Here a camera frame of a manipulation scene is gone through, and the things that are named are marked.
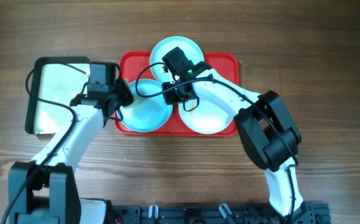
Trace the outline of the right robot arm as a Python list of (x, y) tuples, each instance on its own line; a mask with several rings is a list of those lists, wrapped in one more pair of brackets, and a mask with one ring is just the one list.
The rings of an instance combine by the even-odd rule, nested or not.
[(190, 90), (192, 98), (209, 101), (232, 117), (247, 156), (264, 171), (270, 205), (288, 222), (295, 221), (303, 203), (296, 178), (302, 137), (278, 93), (246, 90), (214, 69), (189, 81), (165, 82), (162, 89), (171, 103)]

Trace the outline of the green yellow sponge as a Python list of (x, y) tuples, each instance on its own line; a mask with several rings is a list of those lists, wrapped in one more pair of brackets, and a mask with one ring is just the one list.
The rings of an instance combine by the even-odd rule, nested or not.
[(135, 95), (126, 97), (126, 99), (124, 100), (124, 103), (122, 104), (122, 107), (123, 108), (132, 108), (132, 107), (138, 105), (140, 102), (141, 102), (140, 96), (135, 94)]

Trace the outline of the light blue plate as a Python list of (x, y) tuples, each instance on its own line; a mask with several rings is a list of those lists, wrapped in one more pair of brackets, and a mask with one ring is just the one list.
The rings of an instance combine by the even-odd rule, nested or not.
[[(161, 40), (154, 47), (149, 63), (152, 65), (157, 62), (163, 62), (162, 57), (175, 47), (179, 47), (185, 53), (187, 59), (191, 60), (194, 64), (205, 60), (202, 50), (194, 41), (187, 37), (172, 36)], [(150, 70), (157, 81), (161, 83), (173, 82), (172, 74), (164, 72), (162, 65), (155, 65)]]
[[(136, 92), (136, 81), (130, 82), (129, 88), (133, 95)], [(150, 133), (161, 128), (170, 118), (172, 105), (167, 105), (162, 95), (152, 98), (142, 98), (141, 102), (132, 108), (120, 107), (124, 116), (122, 121), (115, 121), (115, 127), (122, 133)]]

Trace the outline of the light blue plate top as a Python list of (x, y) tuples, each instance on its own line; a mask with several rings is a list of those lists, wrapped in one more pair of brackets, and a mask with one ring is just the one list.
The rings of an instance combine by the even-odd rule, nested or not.
[[(172, 36), (161, 40), (154, 47), (149, 63), (152, 65), (157, 62), (163, 62), (162, 57), (175, 47), (179, 47), (185, 53), (187, 59), (191, 60), (194, 64), (205, 60), (202, 50), (194, 41), (187, 37)], [(155, 65), (150, 70), (157, 81), (161, 83), (173, 82), (172, 74), (164, 72), (162, 65)]]

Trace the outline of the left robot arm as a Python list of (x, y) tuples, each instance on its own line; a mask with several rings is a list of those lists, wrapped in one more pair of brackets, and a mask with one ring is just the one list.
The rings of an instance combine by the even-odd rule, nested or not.
[(86, 83), (66, 109), (69, 124), (29, 162), (9, 171), (9, 204), (2, 223), (111, 223), (110, 200), (80, 198), (75, 170), (107, 121), (134, 97), (126, 81)]

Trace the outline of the white plate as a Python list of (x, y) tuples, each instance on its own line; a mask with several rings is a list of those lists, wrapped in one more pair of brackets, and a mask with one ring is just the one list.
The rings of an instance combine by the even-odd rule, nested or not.
[(192, 131), (200, 134), (216, 134), (226, 129), (232, 118), (213, 103), (199, 99), (180, 103), (178, 112), (183, 123)]

